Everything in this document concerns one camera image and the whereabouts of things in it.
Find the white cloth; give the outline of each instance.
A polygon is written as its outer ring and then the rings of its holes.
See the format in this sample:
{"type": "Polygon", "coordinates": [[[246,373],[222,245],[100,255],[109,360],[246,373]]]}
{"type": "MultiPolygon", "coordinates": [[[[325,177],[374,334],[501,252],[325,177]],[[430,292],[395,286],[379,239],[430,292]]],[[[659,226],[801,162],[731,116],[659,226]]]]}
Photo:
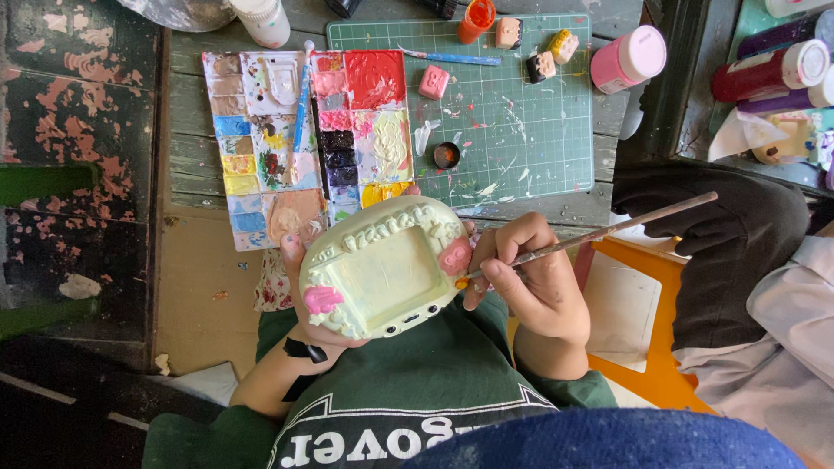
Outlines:
{"type": "Polygon", "coordinates": [[[673,352],[696,395],[834,468],[834,239],[808,236],[747,300],[758,342],[673,352]]]}

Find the yellow-haired figurine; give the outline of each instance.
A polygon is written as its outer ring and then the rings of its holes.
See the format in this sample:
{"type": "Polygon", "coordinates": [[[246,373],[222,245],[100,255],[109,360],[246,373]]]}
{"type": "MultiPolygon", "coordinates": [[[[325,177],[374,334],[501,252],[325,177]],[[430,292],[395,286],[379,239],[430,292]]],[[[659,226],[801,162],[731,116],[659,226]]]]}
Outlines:
{"type": "Polygon", "coordinates": [[[573,53],[576,52],[576,48],[578,47],[579,38],[575,34],[571,34],[567,29],[562,29],[550,40],[550,45],[547,46],[547,50],[553,54],[554,62],[559,65],[565,65],[573,57],[573,53]]]}

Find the orange paint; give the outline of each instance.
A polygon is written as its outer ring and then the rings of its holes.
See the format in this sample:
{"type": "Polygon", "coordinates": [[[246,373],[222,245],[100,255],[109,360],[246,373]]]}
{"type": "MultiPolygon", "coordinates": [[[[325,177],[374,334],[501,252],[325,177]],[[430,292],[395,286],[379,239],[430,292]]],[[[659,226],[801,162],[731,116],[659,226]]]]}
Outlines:
{"type": "Polygon", "coordinates": [[[464,44],[472,44],[494,21],[495,5],[490,0],[474,0],[466,7],[464,19],[458,26],[458,38],[464,44]]]}

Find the red paint bottle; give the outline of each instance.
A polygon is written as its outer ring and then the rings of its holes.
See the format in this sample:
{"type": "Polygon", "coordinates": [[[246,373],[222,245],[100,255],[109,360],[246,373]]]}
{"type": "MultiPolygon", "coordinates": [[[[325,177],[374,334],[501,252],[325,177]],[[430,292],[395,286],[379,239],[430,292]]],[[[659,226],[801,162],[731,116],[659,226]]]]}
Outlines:
{"type": "Polygon", "coordinates": [[[490,0],[472,0],[458,25],[458,38],[464,44],[472,44],[494,21],[495,5],[490,0]]]}
{"type": "Polygon", "coordinates": [[[826,44],[811,39],[725,65],[712,77],[712,95],[723,103],[732,103],[807,88],[825,78],[830,64],[826,44]]]}

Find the sculpting tool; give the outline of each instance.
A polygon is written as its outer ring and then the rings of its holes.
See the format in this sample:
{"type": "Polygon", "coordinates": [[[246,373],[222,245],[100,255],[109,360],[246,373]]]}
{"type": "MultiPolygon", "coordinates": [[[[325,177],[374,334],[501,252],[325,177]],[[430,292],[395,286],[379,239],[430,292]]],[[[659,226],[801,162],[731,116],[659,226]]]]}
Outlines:
{"type": "Polygon", "coordinates": [[[475,57],[474,55],[460,55],[457,53],[420,52],[403,48],[397,44],[399,50],[411,57],[425,58],[426,60],[439,60],[441,62],[474,63],[475,65],[498,66],[504,61],[502,57],[475,57]]]}
{"type": "MultiPolygon", "coordinates": [[[[692,207],[697,207],[698,205],[706,204],[707,202],[711,202],[716,199],[718,199],[718,194],[716,194],[715,191],[699,195],[697,197],[684,200],[683,202],[678,202],[677,204],[669,205],[668,207],[664,207],[662,209],[657,209],[653,212],[640,215],[639,217],[628,219],[618,224],[613,224],[611,226],[598,229],[597,231],[591,231],[588,234],[583,234],[582,236],[577,236],[575,238],[571,238],[570,240],[562,241],[561,243],[556,243],[555,245],[547,246],[546,248],[541,248],[540,250],[535,250],[526,254],[522,254],[516,257],[515,260],[510,263],[510,267],[515,267],[517,265],[524,264],[525,262],[530,262],[531,260],[539,259],[540,257],[544,257],[548,254],[565,250],[573,246],[581,245],[586,241],[602,238],[603,236],[610,235],[612,233],[620,231],[621,229],[631,228],[632,226],[637,226],[638,224],[648,223],[655,219],[663,218],[671,214],[676,214],[682,210],[691,209],[692,207]]],[[[474,279],[475,277],[481,277],[482,275],[483,272],[477,270],[463,278],[474,279]]]]}
{"type": "Polygon", "coordinates": [[[307,95],[310,91],[310,54],[315,44],[313,41],[304,41],[304,70],[301,72],[301,91],[299,92],[299,105],[295,111],[295,132],[293,133],[293,154],[289,157],[289,173],[293,185],[298,183],[298,175],[293,171],[295,166],[295,154],[301,151],[301,137],[304,133],[304,115],[307,113],[307,95]]]}

